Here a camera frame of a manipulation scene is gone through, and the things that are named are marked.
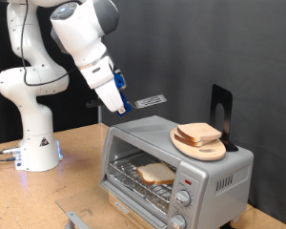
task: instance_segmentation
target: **white label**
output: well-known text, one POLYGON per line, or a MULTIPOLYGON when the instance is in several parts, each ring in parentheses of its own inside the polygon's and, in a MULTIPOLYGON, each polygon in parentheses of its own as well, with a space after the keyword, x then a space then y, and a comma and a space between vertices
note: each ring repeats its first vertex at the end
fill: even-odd
POLYGON ((118 207, 119 209, 121 209, 123 212, 125 212, 126 214, 129 214, 130 213, 130 211, 126 208, 126 207, 124 207, 122 204, 120 204, 119 202, 116 202, 115 203, 115 206, 116 207, 118 207))

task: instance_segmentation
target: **round wooden board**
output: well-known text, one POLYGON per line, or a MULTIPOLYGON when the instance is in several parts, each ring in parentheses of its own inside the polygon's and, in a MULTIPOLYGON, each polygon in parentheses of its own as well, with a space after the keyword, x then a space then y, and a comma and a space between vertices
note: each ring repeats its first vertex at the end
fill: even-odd
POLYGON ((219 160, 226 155, 225 145, 220 140, 212 141, 201 147, 194 147, 174 139, 177 128, 171 130, 171 141, 183 154, 199 160, 219 160))

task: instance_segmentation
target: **oven knob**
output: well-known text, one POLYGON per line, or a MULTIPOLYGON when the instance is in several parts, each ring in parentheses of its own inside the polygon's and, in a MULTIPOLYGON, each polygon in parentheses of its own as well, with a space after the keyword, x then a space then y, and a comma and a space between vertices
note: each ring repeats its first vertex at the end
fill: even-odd
POLYGON ((187 191, 180 191, 174 195, 174 199, 181 206, 186 207, 190 204, 191 198, 187 191))
POLYGON ((186 221, 181 215, 175 215, 170 220, 170 227, 172 229, 184 229, 186 227, 186 221))

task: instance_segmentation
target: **control panel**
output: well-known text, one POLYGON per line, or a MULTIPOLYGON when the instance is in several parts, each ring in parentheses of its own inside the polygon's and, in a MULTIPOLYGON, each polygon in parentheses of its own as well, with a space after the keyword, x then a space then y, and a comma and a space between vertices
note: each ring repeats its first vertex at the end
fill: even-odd
POLYGON ((173 217, 169 219, 169 228, 186 229, 190 226, 191 215, 196 204, 196 193, 199 182, 183 173, 180 173, 177 192, 173 200, 173 217))

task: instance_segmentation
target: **blue light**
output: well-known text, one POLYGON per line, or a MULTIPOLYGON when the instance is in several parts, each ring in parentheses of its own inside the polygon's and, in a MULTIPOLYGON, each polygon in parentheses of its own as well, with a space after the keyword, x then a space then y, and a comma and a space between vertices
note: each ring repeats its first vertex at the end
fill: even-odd
POLYGON ((60 12, 64 12, 66 10, 67 10, 67 8, 62 8, 62 9, 60 9, 60 12))
POLYGON ((57 140, 57 148, 58 148, 59 160, 62 160, 64 156, 61 154, 59 140, 57 140))

